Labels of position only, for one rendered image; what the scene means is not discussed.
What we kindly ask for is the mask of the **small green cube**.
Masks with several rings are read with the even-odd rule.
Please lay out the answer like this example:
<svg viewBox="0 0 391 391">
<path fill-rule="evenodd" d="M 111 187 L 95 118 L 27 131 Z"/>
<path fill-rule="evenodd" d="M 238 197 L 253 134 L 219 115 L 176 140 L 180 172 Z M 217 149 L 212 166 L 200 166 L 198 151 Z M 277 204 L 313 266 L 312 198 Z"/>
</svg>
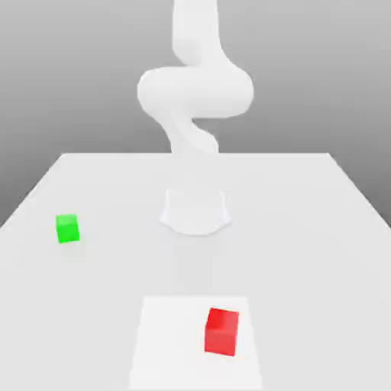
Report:
<svg viewBox="0 0 391 391">
<path fill-rule="evenodd" d="M 57 215 L 56 231 L 60 244 L 79 241 L 79 224 L 76 214 Z"/>
</svg>

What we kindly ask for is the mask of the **small red cube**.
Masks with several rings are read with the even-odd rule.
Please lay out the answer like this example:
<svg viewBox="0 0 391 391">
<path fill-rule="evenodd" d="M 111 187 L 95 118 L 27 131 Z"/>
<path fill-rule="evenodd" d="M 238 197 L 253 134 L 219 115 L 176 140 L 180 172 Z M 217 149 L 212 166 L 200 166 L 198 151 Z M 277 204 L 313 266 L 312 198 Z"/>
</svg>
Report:
<svg viewBox="0 0 391 391">
<path fill-rule="evenodd" d="M 209 309 L 204 333 L 204 352 L 233 357 L 238 336 L 239 312 Z"/>
</svg>

